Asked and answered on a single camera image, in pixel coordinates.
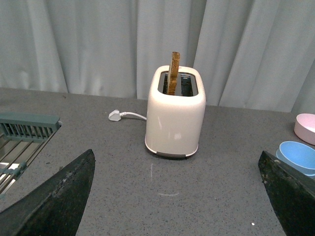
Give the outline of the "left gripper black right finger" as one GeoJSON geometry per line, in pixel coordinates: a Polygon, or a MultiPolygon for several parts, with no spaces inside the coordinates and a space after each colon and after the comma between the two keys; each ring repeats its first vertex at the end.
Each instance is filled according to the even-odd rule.
{"type": "Polygon", "coordinates": [[[315,181],[266,151],[259,158],[258,168],[285,234],[313,236],[315,181]]]}

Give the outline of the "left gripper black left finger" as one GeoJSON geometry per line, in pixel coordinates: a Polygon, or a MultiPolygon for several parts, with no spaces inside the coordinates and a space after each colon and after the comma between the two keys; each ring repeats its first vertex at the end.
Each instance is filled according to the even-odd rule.
{"type": "Polygon", "coordinates": [[[91,149],[0,213],[2,236],[74,236],[95,173],[91,149]]]}

